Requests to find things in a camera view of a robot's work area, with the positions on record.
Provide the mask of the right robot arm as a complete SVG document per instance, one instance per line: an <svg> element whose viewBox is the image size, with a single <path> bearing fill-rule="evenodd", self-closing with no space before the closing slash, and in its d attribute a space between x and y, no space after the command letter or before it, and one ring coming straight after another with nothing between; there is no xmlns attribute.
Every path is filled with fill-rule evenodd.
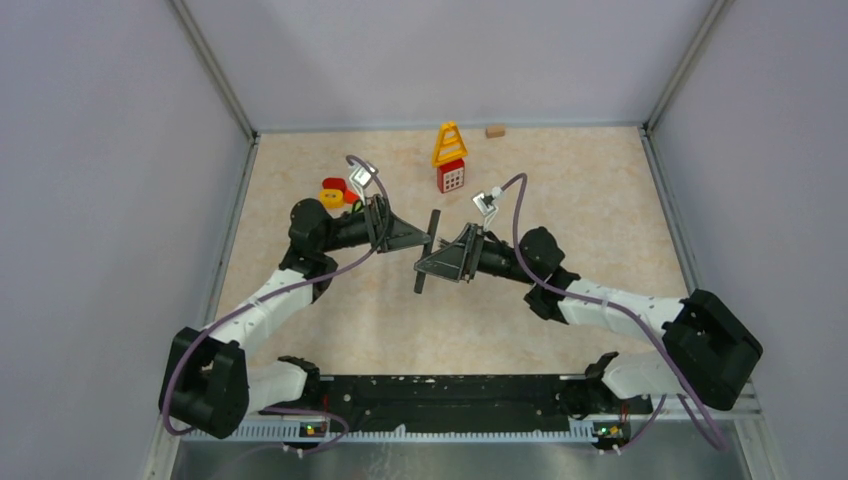
<svg viewBox="0 0 848 480"><path fill-rule="evenodd" d="M512 246L476 224L422 256L418 275L454 282L483 273L530 285L524 301L543 320L591 326L651 345L643 354L612 352L588 368L589 404L612 412L641 395L694 393L706 406L732 410L763 354L763 347L714 293L686 298L633 294L583 279L562 267L565 258L544 227Z"/></svg>

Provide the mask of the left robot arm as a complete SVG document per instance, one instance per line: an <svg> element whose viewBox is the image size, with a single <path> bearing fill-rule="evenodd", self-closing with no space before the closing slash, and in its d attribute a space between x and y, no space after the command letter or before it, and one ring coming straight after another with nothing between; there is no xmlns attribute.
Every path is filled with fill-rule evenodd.
<svg viewBox="0 0 848 480"><path fill-rule="evenodd" d="M293 357L251 368L249 358L295 313L313 305L332 280L351 271L331 252L362 245L371 254L428 246L432 236L374 195L354 213L334 218L316 199L291 210L289 247L268 280L232 312L202 330L185 327L172 340L159 408L174 421L215 438L230 436L248 414L286 403L297 413L319 404L316 367Z"/></svg>

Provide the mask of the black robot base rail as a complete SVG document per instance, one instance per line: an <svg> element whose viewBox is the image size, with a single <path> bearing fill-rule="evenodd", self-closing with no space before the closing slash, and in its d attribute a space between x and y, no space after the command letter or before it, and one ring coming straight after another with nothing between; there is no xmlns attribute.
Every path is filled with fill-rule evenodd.
<svg viewBox="0 0 848 480"><path fill-rule="evenodd" d="M296 421L300 445L347 441L552 440L626 445L649 396L622 400L599 377L559 374L324 375L303 360L300 398L262 409Z"/></svg>

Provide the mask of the black TV remote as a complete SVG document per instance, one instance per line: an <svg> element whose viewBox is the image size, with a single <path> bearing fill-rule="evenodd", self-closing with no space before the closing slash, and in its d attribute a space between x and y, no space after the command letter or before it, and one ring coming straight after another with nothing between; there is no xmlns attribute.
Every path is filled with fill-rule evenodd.
<svg viewBox="0 0 848 480"><path fill-rule="evenodd" d="M427 228L427 235L429 236L429 242L423 245L421 259L429 256L432 253L433 245L434 245L435 241L437 240L436 234L437 234L440 216L441 216L440 210L433 209L431 211L431 215L430 215L430 219L429 219L429 223L428 223L428 228ZM415 283L414 283L413 291L416 294L422 294L423 290L424 290L424 285L425 285L427 275L425 273L419 272L418 269L415 269L415 272L416 272L416 277L415 277Z"/></svg>

